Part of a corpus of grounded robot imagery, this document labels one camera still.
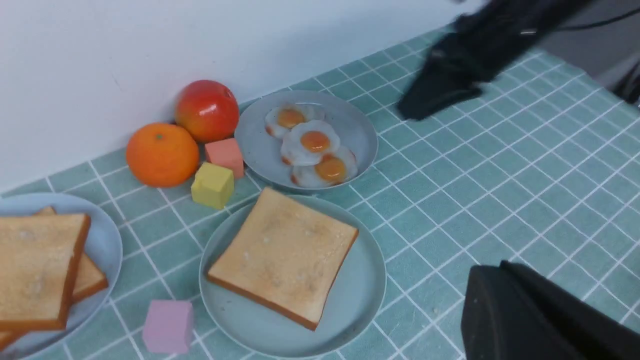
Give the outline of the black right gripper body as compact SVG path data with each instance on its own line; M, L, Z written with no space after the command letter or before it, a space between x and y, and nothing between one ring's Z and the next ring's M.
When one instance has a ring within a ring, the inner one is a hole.
M489 0L462 14L426 52L397 103L404 120L421 121L473 100L510 64L590 4L589 0Z

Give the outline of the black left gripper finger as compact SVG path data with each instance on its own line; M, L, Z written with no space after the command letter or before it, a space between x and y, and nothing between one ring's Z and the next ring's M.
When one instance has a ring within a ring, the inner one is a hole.
M637 360L640 337L534 269L474 265L461 316L468 360Z

